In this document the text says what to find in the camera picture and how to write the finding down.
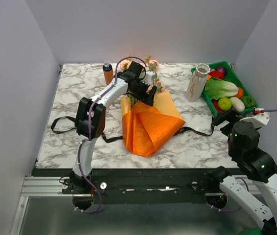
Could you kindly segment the orange wrapping paper sheet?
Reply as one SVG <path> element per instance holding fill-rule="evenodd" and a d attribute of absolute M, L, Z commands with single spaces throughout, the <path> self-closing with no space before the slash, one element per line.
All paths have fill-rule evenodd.
<path fill-rule="evenodd" d="M 121 99 L 123 143 L 134 155 L 150 157 L 184 126 L 168 91 L 156 94 L 153 106 Z"/>

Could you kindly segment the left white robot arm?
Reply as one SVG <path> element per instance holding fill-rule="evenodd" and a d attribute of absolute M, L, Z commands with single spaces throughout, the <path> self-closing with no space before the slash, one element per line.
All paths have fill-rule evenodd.
<path fill-rule="evenodd" d="M 106 108 L 124 94 L 130 94 L 135 99 L 146 105 L 153 106 L 157 88 L 150 87 L 152 72 L 146 64 L 132 62 L 124 72 L 115 72 L 115 76 L 97 95 L 92 98 L 82 98 L 79 102 L 75 127 L 81 141 L 73 167 L 73 173 L 78 177 L 73 182 L 73 187 L 79 193 L 86 193 L 90 181 L 86 178 L 92 171 L 92 156 L 96 141 L 105 128 Z"/>

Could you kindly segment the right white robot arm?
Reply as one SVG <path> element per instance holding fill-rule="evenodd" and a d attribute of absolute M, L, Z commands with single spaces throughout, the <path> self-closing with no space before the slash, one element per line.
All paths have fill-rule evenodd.
<path fill-rule="evenodd" d="M 265 203 L 261 203 L 247 189 L 240 186 L 234 176 L 223 166 L 208 174 L 207 187 L 221 190 L 247 212 L 263 235 L 277 235 L 277 165 L 272 156 L 258 147 L 258 129 L 266 126 L 270 114 L 255 108 L 251 116 L 244 117 L 235 109 L 220 112 L 213 119 L 217 126 L 224 121 L 228 125 L 221 132 L 228 137 L 228 154 L 239 169 L 257 187 Z"/>

